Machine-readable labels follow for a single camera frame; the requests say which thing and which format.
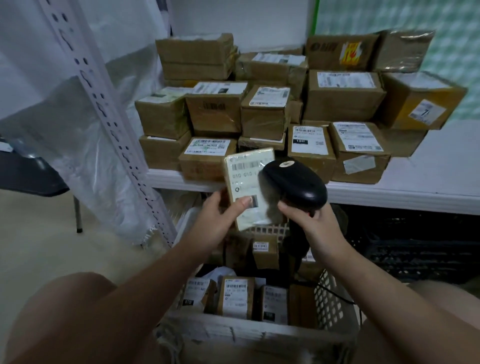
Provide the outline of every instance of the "shelf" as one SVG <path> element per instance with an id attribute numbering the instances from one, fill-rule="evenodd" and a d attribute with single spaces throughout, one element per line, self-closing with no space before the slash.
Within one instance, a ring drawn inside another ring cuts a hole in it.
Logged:
<path id="1" fill-rule="evenodd" d="M 429 131 L 410 158 L 392 158 L 375 185 L 330 182 L 329 201 L 480 215 L 480 121 L 459 121 Z M 213 192 L 218 182 L 183 179 L 181 172 L 149 170 L 155 188 Z"/>

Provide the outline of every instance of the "circular logo on label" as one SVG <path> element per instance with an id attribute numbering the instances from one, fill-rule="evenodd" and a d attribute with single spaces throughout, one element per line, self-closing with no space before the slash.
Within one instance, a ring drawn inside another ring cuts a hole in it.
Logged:
<path id="1" fill-rule="evenodd" d="M 310 50 L 311 51 L 316 51 L 316 50 L 319 50 L 320 49 L 320 43 L 316 42 L 316 43 L 313 43 L 311 46 L 310 46 Z"/>
<path id="2" fill-rule="evenodd" d="M 281 167 L 290 167 L 293 163 L 295 163 L 294 160 L 287 160 L 286 162 L 283 162 L 280 164 Z"/>

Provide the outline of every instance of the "bare thigh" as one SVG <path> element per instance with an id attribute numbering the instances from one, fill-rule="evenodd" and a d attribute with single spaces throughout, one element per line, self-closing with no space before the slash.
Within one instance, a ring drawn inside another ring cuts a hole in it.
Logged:
<path id="1" fill-rule="evenodd" d="M 410 287 L 427 301 L 454 314 L 480 330 L 480 300 L 470 293 L 443 282 L 420 281 Z M 352 364 L 403 364 L 379 330 L 365 321 L 357 339 Z"/>
<path id="2" fill-rule="evenodd" d="M 72 314 L 106 296 L 117 286 L 96 273 L 75 273 L 40 288 L 22 308 L 7 342 L 5 361 L 12 361 L 57 329 Z M 145 338 L 135 364 L 164 363 L 153 335 Z"/>

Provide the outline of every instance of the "green checkered curtain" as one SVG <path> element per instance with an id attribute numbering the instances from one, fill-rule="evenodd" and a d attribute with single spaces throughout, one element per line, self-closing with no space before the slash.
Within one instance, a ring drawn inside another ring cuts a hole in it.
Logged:
<path id="1" fill-rule="evenodd" d="M 436 30 L 422 70 L 468 93 L 449 121 L 480 120 L 480 0 L 320 0 L 316 34 Z"/>

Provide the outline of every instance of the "person's right arm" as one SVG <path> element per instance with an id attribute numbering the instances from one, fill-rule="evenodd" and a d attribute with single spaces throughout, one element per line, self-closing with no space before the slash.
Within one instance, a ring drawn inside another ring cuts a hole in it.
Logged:
<path id="1" fill-rule="evenodd" d="M 315 259 L 341 281 L 400 355 L 420 364 L 480 361 L 480 331 L 357 253 L 343 237 L 328 203 L 313 218 L 283 202 L 278 208 L 302 226 Z"/>

